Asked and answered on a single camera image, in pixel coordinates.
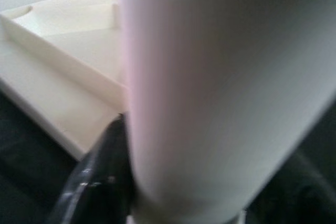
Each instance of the white tube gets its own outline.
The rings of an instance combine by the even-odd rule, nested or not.
[[[336,87],[335,0],[122,0],[137,224],[232,219]]]

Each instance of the dark background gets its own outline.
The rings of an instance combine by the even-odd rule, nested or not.
[[[76,163],[0,92],[1,224],[43,223]],[[335,224],[335,188],[336,103],[248,206],[247,224]]]

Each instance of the white surface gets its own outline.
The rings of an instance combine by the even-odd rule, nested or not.
[[[1,89],[80,159],[124,110],[118,0],[39,1],[0,0]]]
[[[121,0],[138,224],[222,224],[336,91],[336,0]]]

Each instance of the white cylinder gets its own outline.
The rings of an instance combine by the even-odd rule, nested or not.
[[[335,0],[122,0],[137,224],[223,224],[333,97]]]

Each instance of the white plastic tray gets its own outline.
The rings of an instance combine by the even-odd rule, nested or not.
[[[118,0],[20,3],[0,0],[1,89],[80,159],[125,110]]]

